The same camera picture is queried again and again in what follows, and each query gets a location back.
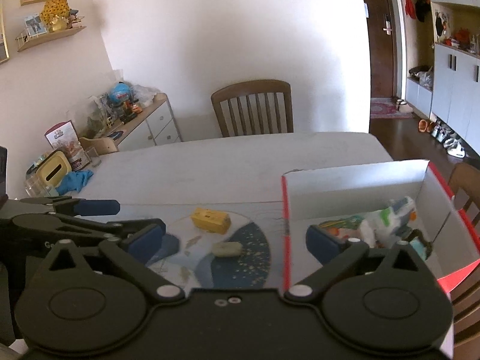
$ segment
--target cardboard box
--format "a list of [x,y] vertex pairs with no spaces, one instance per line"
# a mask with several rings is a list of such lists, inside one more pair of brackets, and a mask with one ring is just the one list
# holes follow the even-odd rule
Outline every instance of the cardboard box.
[[424,236],[434,241],[426,264],[438,279],[451,275],[445,290],[456,287],[480,261],[475,229],[464,211],[455,209],[452,191],[428,161],[294,171],[282,177],[282,187],[285,289],[321,268],[306,248],[309,225],[385,209],[405,196],[415,200]]

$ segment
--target glass cup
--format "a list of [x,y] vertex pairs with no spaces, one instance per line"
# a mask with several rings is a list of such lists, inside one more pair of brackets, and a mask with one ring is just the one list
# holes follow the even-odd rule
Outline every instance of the glass cup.
[[87,154],[88,158],[90,159],[90,163],[94,168],[102,163],[102,160],[100,159],[97,150],[95,150],[95,147],[88,148],[85,150],[85,153]]
[[45,184],[37,175],[31,175],[25,180],[25,190],[31,198],[43,198],[49,195]]

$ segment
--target door handle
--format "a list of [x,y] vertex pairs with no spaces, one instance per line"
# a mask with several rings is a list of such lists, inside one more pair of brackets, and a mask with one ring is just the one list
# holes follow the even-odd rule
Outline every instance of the door handle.
[[387,35],[392,35],[392,22],[390,21],[390,16],[387,14],[383,15],[383,19],[385,20],[385,27],[383,30],[387,33]]

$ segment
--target doormat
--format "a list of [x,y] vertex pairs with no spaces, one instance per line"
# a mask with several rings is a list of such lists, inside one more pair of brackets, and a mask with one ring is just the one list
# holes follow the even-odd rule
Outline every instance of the doormat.
[[411,117],[413,117],[413,112],[397,111],[394,99],[374,98],[370,101],[370,119],[409,119]]

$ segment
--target golden decoration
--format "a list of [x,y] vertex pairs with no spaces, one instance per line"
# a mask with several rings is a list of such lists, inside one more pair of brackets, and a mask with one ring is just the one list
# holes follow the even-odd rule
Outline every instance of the golden decoration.
[[49,28],[49,31],[65,30],[70,20],[70,7],[67,0],[47,0],[40,18]]

